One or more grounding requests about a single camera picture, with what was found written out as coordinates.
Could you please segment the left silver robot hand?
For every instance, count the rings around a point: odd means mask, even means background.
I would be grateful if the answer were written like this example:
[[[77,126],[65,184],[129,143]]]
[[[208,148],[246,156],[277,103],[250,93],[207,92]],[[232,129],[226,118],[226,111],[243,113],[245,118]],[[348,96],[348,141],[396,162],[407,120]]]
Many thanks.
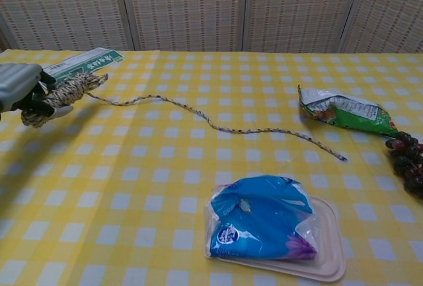
[[[51,106],[41,97],[45,95],[41,84],[49,90],[56,80],[38,64],[6,63],[1,65],[1,113],[30,111],[49,119],[60,118],[73,110],[70,105]]]

